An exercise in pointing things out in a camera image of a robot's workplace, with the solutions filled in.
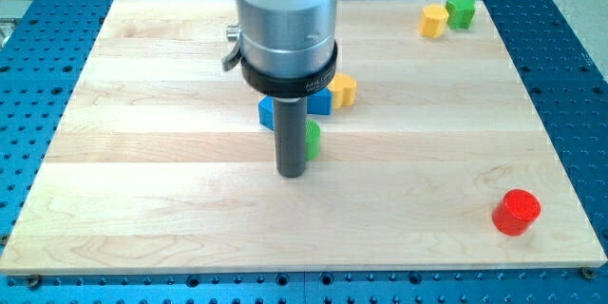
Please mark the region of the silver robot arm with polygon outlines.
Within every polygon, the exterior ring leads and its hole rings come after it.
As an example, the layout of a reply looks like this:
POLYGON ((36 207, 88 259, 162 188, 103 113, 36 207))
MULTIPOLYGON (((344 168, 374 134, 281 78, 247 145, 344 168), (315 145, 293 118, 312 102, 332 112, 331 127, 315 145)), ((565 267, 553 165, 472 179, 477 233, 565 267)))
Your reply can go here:
POLYGON ((226 30, 235 45, 221 60, 241 67, 255 90, 283 101, 324 88, 335 73, 337 0, 235 0, 237 23, 226 30))

